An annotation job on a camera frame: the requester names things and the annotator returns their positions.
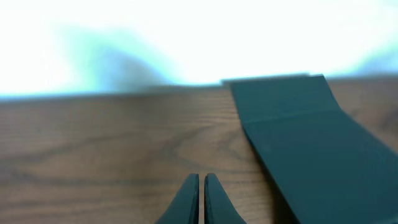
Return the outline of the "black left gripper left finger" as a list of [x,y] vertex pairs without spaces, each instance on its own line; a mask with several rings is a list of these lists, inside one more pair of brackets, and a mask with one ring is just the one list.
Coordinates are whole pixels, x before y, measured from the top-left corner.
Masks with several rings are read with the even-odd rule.
[[199,175],[189,174],[155,224],[198,224]]

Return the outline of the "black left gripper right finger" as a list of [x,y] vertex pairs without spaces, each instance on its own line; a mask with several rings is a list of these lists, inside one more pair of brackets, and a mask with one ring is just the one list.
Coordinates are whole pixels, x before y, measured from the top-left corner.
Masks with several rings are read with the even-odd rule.
[[246,224],[214,173],[205,177],[204,194],[205,224]]

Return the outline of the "dark green box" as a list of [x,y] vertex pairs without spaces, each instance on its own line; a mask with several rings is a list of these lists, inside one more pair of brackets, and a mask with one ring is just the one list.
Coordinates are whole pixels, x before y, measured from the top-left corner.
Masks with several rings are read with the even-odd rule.
[[397,154],[323,76],[232,82],[247,139],[301,223],[396,223]]

